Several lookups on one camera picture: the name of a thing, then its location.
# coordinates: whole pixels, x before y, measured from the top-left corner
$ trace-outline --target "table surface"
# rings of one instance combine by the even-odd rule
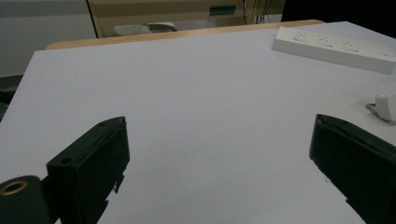
[[[396,40],[349,22],[301,29]],[[0,123],[0,182],[124,116],[132,160],[99,223],[364,223],[308,152],[316,114],[396,145],[366,105],[396,76],[272,50],[277,29],[35,53]]]
[[[167,33],[159,33],[159,34],[128,35],[128,36],[116,36],[116,37],[108,37],[108,38],[73,40],[73,41],[63,41],[63,42],[56,42],[50,44],[47,46],[47,49],[80,48],[80,47],[90,47],[90,46],[99,46],[99,45],[108,45],[108,44],[130,43],[137,41],[187,37],[187,36],[195,36],[195,35],[212,35],[219,33],[241,32],[241,31],[261,30],[261,29],[275,29],[275,28],[279,28],[280,26],[291,27],[291,26],[313,25],[313,24],[321,24],[321,23],[324,22],[318,20],[284,21],[284,22],[272,22],[272,23],[244,25],[244,26],[226,26],[226,27],[217,27],[217,28],[167,32]]]

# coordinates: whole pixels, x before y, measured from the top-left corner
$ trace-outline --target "metal ring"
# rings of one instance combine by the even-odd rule
[[[27,187],[27,181],[26,180],[16,180],[16,181],[12,181],[11,183],[3,186],[0,189],[0,195],[2,196],[9,196],[15,193],[18,193],[20,191],[22,191],[23,189],[25,189]]]

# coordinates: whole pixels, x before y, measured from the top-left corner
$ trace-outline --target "electrical outlet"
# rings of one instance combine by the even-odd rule
[[[388,74],[396,66],[386,45],[296,28],[280,27],[273,50]]]

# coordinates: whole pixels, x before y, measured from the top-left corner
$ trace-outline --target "wall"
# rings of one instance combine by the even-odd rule
[[[0,77],[22,75],[35,50],[96,38],[85,0],[0,0]]]

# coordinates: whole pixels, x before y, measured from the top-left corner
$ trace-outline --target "power strip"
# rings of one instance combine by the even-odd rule
[[[391,74],[394,53],[383,44],[280,27],[273,50]]]

